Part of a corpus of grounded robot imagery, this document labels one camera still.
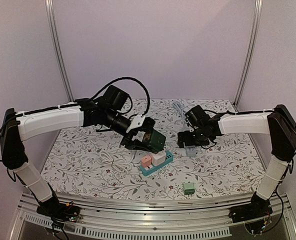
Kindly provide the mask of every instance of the flower pattern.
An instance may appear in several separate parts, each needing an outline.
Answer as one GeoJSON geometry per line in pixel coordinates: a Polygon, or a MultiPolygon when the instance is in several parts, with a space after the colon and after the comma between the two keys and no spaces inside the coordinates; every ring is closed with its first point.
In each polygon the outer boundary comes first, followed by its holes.
{"type": "MultiPolygon", "coordinates": [[[[187,157],[177,146],[177,133],[183,120],[173,102],[188,111],[196,105],[216,112],[234,111],[227,100],[152,99],[148,116],[155,129],[166,136],[165,150],[173,153],[173,162],[145,177],[139,170],[147,153],[120,147],[122,136],[116,132],[96,132],[98,126],[74,127],[60,131],[41,175],[57,192],[85,197],[132,200],[183,200],[253,192],[264,176],[264,169],[247,134],[218,137],[216,146],[197,148],[196,157],[187,157]],[[102,166],[100,154],[130,163],[129,174],[113,166],[102,166]],[[195,183],[195,194],[184,195],[182,183],[195,183]]],[[[142,113],[146,100],[133,100],[134,108],[126,116],[142,113]]]]}

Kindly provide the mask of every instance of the aluminum frame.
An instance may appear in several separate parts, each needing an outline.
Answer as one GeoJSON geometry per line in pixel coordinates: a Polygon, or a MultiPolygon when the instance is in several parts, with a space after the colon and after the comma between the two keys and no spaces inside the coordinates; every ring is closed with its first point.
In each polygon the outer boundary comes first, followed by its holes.
{"type": "Polygon", "coordinates": [[[242,69],[239,85],[237,88],[237,92],[236,92],[236,95],[235,95],[234,101],[233,101],[233,105],[235,105],[237,107],[238,107],[240,100],[242,98],[242,95],[243,95],[245,83],[247,80],[247,76],[248,76],[249,69],[250,69],[251,62],[252,62],[252,58],[253,58],[256,39],[257,39],[257,35],[258,35],[260,17],[261,17],[261,13],[262,13],[262,6],[263,6],[263,0],[256,0],[247,55],[246,55],[246,59],[245,59],[244,65],[243,65],[243,69],[242,69]]]}
{"type": "MultiPolygon", "coordinates": [[[[179,235],[187,236],[190,240],[197,233],[210,233],[243,224],[233,223],[228,217],[229,208],[249,203],[252,193],[237,194],[229,197],[214,197],[191,199],[184,202],[176,200],[165,201],[136,201],[105,198],[82,198],[58,194],[62,202],[73,200],[81,206],[83,216],[77,223],[68,223],[67,232],[80,236],[91,237],[96,232],[122,234],[124,236],[155,236],[155,239],[171,239],[179,235]]],[[[282,196],[284,202],[284,219],[291,240],[296,240],[296,221],[286,194],[282,196]]],[[[274,195],[270,199],[273,214],[281,213],[281,202],[274,195]]],[[[38,204],[30,194],[23,194],[17,209],[15,226],[11,232],[11,240],[18,240],[26,217],[34,216],[39,225],[49,228],[49,217],[36,213],[38,204]]]]}
{"type": "Polygon", "coordinates": [[[54,6],[53,6],[53,0],[45,0],[46,5],[46,11],[48,16],[48,22],[49,22],[49,29],[51,34],[51,39],[53,43],[54,52],[56,55],[62,83],[64,86],[64,90],[66,92],[67,98],[70,102],[74,101],[73,91],[68,79],[63,53],[60,47],[59,43],[59,37],[58,37],[58,31],[56,27],[56,21],[55,21],[55,13],[54,13],[54,6]]]}

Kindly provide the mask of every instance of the white block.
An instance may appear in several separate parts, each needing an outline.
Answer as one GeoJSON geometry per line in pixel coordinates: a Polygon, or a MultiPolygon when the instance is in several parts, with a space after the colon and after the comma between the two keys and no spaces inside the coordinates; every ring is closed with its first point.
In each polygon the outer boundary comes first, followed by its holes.
{"type": "Polygon", "coordinates": [[[146,166],[144,169],[146,170],[146,171],[148,171],[149,169],[151,169],[153,166],[152,165],[149,165],[149,166],[146,166]]]}
{"type": "Polygon", "coordinates": [[[158,166],[159,164],[162,164],[166,160],[166,152],[160,151],[158,153],[150,153],[150,156],[152,158],[152,164],[154,166],[158,166]]]}

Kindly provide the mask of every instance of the green block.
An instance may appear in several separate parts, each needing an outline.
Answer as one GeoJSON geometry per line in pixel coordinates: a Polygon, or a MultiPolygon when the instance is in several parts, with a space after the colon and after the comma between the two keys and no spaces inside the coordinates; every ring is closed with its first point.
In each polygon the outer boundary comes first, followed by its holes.
{"type": "Polygon", "coordinates": [[[195,184],[191,182],[184,182],[182,184],[183,193],[185,195],[192,195],[195,193],[195,184]]]}
{"type": "Polygon", "coordinates": [[[142,143],[158,153],[164,150],[166,137],[156,130],[146,132],[143,136],[142,143]]]}

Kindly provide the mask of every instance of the table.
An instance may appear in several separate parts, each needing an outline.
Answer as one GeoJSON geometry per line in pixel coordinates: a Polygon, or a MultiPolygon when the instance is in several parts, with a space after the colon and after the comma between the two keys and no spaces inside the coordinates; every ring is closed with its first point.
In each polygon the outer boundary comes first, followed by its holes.
{"type": "MultiPolygon", "coordinates": [[[[264,169],[249,136],[217,137],[216,146],[208,150],[198,147],[196,157],[187,157],[185,150],[177,146],[177,133],[182,131],[183,121],[173,108],[174,101],[179,101],[185,111],[196,105],[216,112],[234,111],[228,100],[152,99],[148,116],[156,120],[155,129],[166,136],[165,150],[173,153],[174,159],[147,177],[139,170],[140,160],[147,153],[120,146],[121,135],[98,133],[97,126],[62,129],[41,176],[57,192],[111,199],[184,200],[255,191],[264,169]],[[129,162],[129,174],[102,166],[99,159],[102,153],[129,162]],[[186,182],[195,185],[192,196],[184,195],[182,183],[186,182]]],[[[142,113],[146,102],[133,100],[134,107],[128,115],[142,113]]]]}

